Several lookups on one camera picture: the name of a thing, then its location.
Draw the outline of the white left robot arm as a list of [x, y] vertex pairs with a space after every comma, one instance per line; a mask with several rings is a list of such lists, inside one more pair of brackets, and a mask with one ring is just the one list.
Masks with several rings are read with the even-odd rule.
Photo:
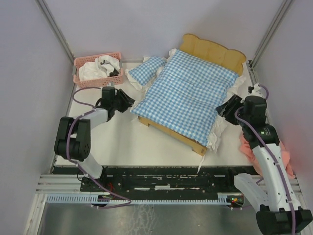
[[123, 113], [131, 108], [134, 99], [122, 89], [113, 86], [101, 88], [101, 96], [95, 105], [75, 102], [91, 107], [78, 117], [62, 117], [54, 144], [54, 152], [63, 159], [75, 164], [85, 175], [91, 178], [91, 185], [98, 191], [108, 186], [104, 168], [95, 160], [91, 151], [91, 130], [112, 119], [115, 112]]

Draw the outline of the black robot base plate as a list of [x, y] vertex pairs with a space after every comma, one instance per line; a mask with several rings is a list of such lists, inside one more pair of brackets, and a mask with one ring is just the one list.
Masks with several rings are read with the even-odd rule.
[[246, 167], [106, 167], [98, 182], [131, 200], [217, 199]]

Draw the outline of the blue gingham mattress pad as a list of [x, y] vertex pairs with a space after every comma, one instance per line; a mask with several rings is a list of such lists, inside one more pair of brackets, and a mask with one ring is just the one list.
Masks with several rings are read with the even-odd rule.
[[227, 127], [216, 108], [228, 101], [245, 80], [244, 75], [173, 49], [131, 113], [216, 152]]

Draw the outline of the wooden pet bed frame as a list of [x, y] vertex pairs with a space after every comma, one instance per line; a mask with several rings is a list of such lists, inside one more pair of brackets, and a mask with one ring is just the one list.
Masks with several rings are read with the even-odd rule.
[[[203, 40], [193, 34], [185, 34], [182, 38], [182, 44], [179, 50], [190, 55], [196, 56], [208, 62], [213, 62], [226, 69], [229, 69], [238, 75], [243, 74], [243, 64], [246, 56], [235, 49], [229, 49], [221, 44], [209, 40]], [[203, 156], [208, 148], [196, 143], [195, 141], [178, 134], [164, 126], [154, 123], [146, 118], [138, 117], [139, 121], [146, 126], [154, 126], [166, 134], [178, 139], [179, 141], [189, 145], [194, 152]]]

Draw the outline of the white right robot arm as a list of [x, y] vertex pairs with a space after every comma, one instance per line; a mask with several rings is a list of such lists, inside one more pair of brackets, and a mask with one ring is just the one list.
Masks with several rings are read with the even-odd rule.
[[280, 141], [273, 126], [266, 122], [267, 101], [249, 95], [233, 95], [216, 108], [219, 116], [242, 127], [244, 138], [257, 158], [266, 185], [263, 190], [247, 173], [225, 178], [229, 191], [240, 190], [256, 211], [258, 227], [264, 235], [295, 235], [313, 220], [312, 212], [302, 208], [285, 170]]

